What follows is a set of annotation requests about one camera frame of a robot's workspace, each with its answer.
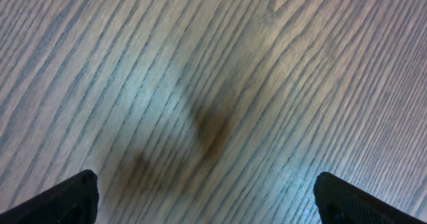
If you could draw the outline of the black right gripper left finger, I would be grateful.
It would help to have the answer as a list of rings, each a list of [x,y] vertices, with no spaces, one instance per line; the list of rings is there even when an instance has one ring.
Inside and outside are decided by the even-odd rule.
[[[94,224],[98,202],[97,175],[86,169],[2,213],[1,222]]]

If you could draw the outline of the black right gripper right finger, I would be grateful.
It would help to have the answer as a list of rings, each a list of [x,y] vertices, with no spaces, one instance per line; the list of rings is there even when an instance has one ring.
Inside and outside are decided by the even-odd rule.
[[[317,176],[314,197],[323,224],[425,224],[329,172]]]

